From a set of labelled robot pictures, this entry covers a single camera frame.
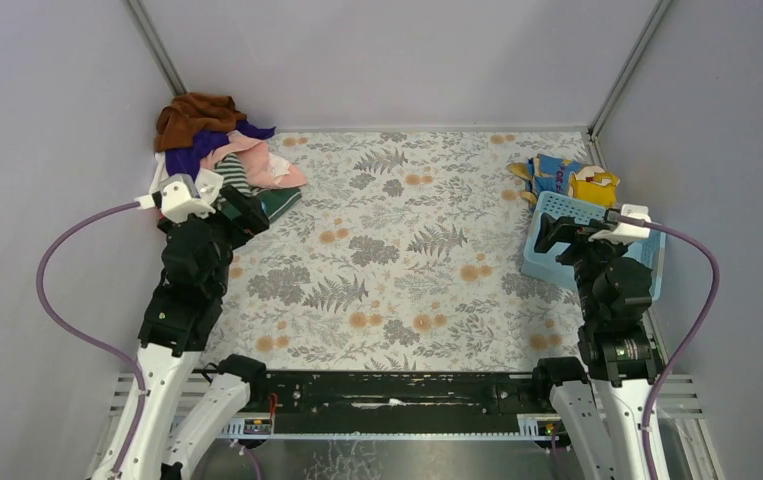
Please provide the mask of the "green white striped towel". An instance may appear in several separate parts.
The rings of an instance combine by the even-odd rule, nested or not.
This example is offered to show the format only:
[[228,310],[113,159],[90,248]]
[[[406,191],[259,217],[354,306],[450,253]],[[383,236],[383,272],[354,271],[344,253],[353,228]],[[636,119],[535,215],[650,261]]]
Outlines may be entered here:
[[239,157],[228,154],[214,168],[223,177],[223,185],[233,186],[239,193],[257,198],[270,222],[277,221],[300,202],[303,195],[299,187],[272,189],[253,186]]

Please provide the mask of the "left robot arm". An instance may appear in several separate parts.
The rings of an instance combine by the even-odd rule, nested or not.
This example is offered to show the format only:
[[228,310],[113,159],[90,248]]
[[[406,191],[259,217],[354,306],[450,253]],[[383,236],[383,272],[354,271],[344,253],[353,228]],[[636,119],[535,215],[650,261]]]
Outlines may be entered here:
[[214,212],[193,213],[166,230],[163,268],[138,333],[134,380],[92,476],[95,479],[188,479],[229,419],[265,376],[257,360],[231,355],[204,396],[172,424],[188,377],[223,310],[234,252],[269,227],[261,202],[232,186]]

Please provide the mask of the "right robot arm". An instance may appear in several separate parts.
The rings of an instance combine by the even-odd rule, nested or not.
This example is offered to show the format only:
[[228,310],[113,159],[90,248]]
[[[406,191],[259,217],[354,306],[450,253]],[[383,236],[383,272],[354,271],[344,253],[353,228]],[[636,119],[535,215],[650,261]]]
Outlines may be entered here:
[[613,209],[586,224],[544,214],[534,244],[574,272],[582,311],[578,358],[545,358],[534,378],[559,415],[587,479],[667,479],[656,382],[662,365],[643,323],[652,271],[628,257],[649,236],[643,217]]

